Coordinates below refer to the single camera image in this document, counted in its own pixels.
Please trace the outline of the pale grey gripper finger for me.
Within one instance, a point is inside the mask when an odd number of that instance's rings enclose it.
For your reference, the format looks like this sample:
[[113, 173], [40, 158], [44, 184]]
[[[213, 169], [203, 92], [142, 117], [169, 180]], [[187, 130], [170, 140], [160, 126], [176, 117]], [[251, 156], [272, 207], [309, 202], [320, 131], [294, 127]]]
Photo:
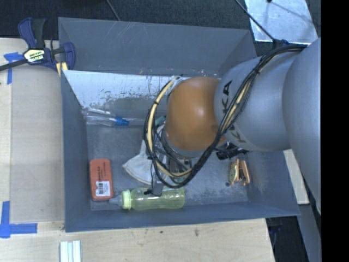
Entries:
[[163, 192], [163, 182], [158, 178], [157, 174], [154, 173], [152, 175], [152, 190], [151, 193], [156, 196], [160, 197]]

